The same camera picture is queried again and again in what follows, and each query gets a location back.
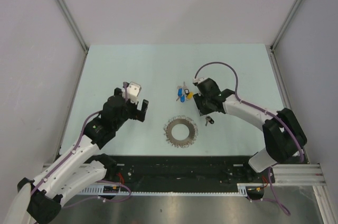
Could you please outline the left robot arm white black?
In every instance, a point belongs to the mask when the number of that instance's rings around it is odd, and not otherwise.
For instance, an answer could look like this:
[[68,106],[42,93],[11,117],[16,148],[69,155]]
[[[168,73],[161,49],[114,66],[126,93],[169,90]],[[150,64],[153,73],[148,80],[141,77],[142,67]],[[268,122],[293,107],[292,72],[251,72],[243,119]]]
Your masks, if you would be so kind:
[[26,212],[36,223],[50,223],[79,191],[116,177],[116,163],[106,154],[99,155],[86,171],[77,169],[112,140],[126,121],[145,120],[148,101],[143,100],[141,109],[137,108],[140,91],[141,86],[134,82],[116,88],[102,110],[86,118],[78,139],[64,154],[35,178],[23,178],[18,183],[19,189],[27,184],[31,187]]

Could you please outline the metal disc with keyrings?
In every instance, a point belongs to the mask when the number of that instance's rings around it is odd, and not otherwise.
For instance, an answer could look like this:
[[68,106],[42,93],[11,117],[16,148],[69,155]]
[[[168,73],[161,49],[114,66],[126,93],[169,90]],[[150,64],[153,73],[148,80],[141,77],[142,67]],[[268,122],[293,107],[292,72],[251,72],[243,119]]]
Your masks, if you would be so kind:
[[187,148],[193,145],[198,136],[196,123],[186,116],[175,116],[164,125],[166,141],[176,148]]

